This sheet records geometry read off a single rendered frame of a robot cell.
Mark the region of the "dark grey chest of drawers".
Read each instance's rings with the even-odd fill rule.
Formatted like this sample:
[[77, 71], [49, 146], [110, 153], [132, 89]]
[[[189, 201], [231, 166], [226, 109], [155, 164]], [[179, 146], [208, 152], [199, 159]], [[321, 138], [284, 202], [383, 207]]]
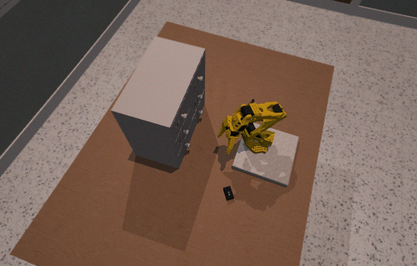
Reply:
[[[171, 126], [205, 49], [154, 37], [111, 109], [136, 156], [180, 168]], [[202, 93], [202, 95], [203, 95]]]

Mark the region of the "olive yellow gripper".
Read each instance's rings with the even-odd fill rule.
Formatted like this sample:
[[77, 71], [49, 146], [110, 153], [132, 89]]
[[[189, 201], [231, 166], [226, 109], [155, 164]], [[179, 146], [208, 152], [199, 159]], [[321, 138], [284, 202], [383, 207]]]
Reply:
[[228, 149], [227, 149], [227, 154], [229, 154], [234, 146], [234, 142], [236, 139], [239, 138], [240, 134], [242, 134], [244, 137], [246, 137], [244, 131], [242, 132], [238, 132], [235, 131], [233, 128], [233, 123], [232, 123], [232, 116], [227, 116], [223, 121], [222, 121], [222, 126], [221, 129], [219, 130], [219, 134], [218, 134], [218, 138], [221, 137], [221, 135], [226, 131], [226, 137], [228, 138]]

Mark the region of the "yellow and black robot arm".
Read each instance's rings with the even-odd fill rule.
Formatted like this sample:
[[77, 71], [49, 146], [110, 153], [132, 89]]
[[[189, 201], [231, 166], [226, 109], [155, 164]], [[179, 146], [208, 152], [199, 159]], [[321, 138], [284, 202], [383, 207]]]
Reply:
[[[271, 109], [268, 110], [268, 108]], [[245, 146], [253, 153], [266, 153], [274, 133], [267, 129], [286, 117], [282, 106], [276, 101], [264, 104], [250, 103], [247, 106], [246, 104], [239, 106], [232, 115], [232, 123], [235, 131], [244, 131], [246, 137], [242, 135], [242, 138]], [[253, 123], [259, 121], [263, 121], [263, 123], [255, 129]]]

